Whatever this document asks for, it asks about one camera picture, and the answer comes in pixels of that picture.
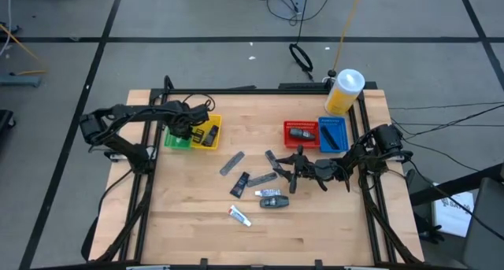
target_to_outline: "blue basket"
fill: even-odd
[[[348,151],[347,124],[344,117],[319,117],[318,129],[321,137],[322,153],[342,153]],[[334,150],[322,134],[322,127],[326,127],[332,138],[338,144],[339,150]]]

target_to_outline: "wooden table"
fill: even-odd
[[[146,104],[149,93],[130,91],[128,104]],[[169,100],[185,97],[170,95]],[[316,120],[325,116],[326,96],[215,94],[213,98],[217,104],[213,113],[223,117],[218,150],[171,150],[161,144],[142,263],[199,264],[205,257],[209,264],[313,265],[315,259],[321,259],[324,265],[372,265],[357,169],[351,177],[350,193],[344,183],[326,183],[328,191],[323,192],[316,181],[299,179],[296,193],[289,194],[288,182],[279,178],[245,189],[240,200],[229,194],[242,172],[249,172],[251,177],[271,172],[266,150],[272,150],[277,157],[294,152],[284,147],[284,120]],[[189,103],[197,105],[205,100],[194,96]],[[390,123],[383,91],[365,91],[365,100],[371,128]],[[357,103],[355,109],[362,135]],[[346,124],[352,143],[348,118]],[[139,142],[142,130],[142,123],[128,124],[120,134],[131,142]],[[227,176],[221,176],[219,170],[240,150],[246,156]],[[311,149],[305,149],[305,154],[311,161],[342,157]],[[388,165],[402,173],[400,164]],[[112,164],[108,184],[127,170],[125,161]],[[405,180],[387,173],[382,176],[382,184],[392,228],[423,260]],[[132,177],[112,190],[103,202],[90,259],[102,254],[123,227],[131,188]],[[284,209],[259,208],[254,191],[265,188],[280,188],[291,204]],[[249,218],[251,227],[227,214],[233,204]],[[382,260],[387,260],[378,224],[376,229]],[[128,257],[133,257],[135,241],[136,230]]]

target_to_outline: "white tube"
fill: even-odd
[[[247,227],[250,227],[252,225],[252,223],[245,217],[245,215],[243,215],[234,205],[231,205],[228,213],[231,217],[237,219]]]
[[[255,194],[257,196],[261,196],[261,197],[275,196],[275,195],[280,195],[280,190],[273,190],[273,189],[258,190],[255,192]]]

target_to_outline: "gray floor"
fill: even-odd
[[[0,20],[6,19],[0,0]],[[302,0],[295,0],[302,5]],[[353,0],[329,0],[303,25],[303,34],[340,35]],[[470,0],[488,36],[504,36],[499,0]],[[307,13],[323,0],[309,0]],[[13,0],[15,24],[25,37],[99,37],[113,0]],[[272,8],[288,15],[281,4]],[[122,0],[112,37],[293,36],[298,31],[256,0]],[[350,36],[476,37],[461,0],[361,0]],[[44,68],[39,88],[0,88],[0,109],[15,112],[18,125],[0,153],[0,261],[15,269],[32,232],[61,152],[95,43],[27,43],[43,60],[13,45],[0,57],[0,73]],[[226,88],[306,82],[288,43],[108,43],[85,111],[125,102],[131,89],[161,87],[169,74],[177,88]],[[336,43],[302,43],[320,80],[332,64]],[[504,44],[492,44],[501,60]],[[496,102],[504,90],[480,43],[346,43],[339,68],[355,68],[387,94],[390,107]],[[400,122],[446,123],[489,106],[391,111]],[[467,124],[504,124],[495,110]],[[406,126],[411,131],[428,129]],[[502,161],[502,128],[456,127],[421,135],[414,142],[442,150],[474,168]],[[406,146],[426,176],[437,182],[470,173],[444,156]],[[32,267],[82,262],[80,244],[94,219],[109,162],[88,154],[78,132]],[[439,264],[442,250],[425,247]]]

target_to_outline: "yellow bin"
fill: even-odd
[[[196,129],[201,129],[205,132],[205,134],[203,135],[203,139],[202,139],[202,143],[203,143],[203,141],[205,141],[205,137],[208,135],[208,132],[210,131],[210,129],[212,129],[212,126],[214,126],[214,125],[218,126],[219,131],[217,132],[217,136],[216,136],[215,140],[213,140],[212,146],[207,147],[207,146],[201,145],[201,143],[197,144],[196,142],[191,141],[192,148],[203,149],[203,150],[217,150],[217,147],[219,146],[219,137],[221,136],[221,130],[222,130],[222,127],[221,127],[222,117],[221,117],[221,115],[209,115],[209,118],[210,118],[209,121],[207,121],[204,124],[201,124],[197,127],[194,127],[193,131],[196,131]]]

